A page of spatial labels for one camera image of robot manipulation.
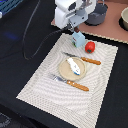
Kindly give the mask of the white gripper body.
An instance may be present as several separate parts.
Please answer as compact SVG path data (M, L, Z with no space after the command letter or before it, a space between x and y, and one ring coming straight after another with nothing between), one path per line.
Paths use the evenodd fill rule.
M73 29L88 19L95 10L97 0L55 0L55 25L60 29Z

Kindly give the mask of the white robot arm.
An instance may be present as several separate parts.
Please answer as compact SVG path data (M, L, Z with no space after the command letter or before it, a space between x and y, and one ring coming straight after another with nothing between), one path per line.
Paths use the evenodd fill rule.
M73 29L88 19L95 10L97 0L55 0L55 25Z

